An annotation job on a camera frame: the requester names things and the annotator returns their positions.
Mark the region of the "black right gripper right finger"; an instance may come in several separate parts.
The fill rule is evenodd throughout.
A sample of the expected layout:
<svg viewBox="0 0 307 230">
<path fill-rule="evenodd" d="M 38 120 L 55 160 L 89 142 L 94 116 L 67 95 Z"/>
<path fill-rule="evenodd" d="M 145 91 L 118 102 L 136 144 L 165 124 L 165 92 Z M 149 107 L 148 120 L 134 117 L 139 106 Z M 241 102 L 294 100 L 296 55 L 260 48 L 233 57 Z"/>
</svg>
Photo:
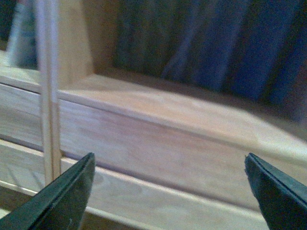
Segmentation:
<svg viewBox="0 0 307 230">
<path fill-rule="evenodd" d="M 307 187 L 253 153 L 245 172 L 260 211 L 271 230 L 307 228 Z"/>
</svg>

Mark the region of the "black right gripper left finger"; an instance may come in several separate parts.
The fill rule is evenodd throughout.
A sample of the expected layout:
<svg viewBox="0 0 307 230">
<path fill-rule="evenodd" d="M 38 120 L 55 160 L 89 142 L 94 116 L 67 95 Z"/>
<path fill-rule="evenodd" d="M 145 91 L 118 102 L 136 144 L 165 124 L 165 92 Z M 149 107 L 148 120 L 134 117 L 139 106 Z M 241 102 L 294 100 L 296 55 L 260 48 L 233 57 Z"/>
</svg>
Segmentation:
<svg viewBox="0 0 307 230">
<path fill-rule="evenodd" d="M 95 156 L 89 153 L 0 220 L 2 230 L 78 230 L 91 194 Z"/>
</svg>

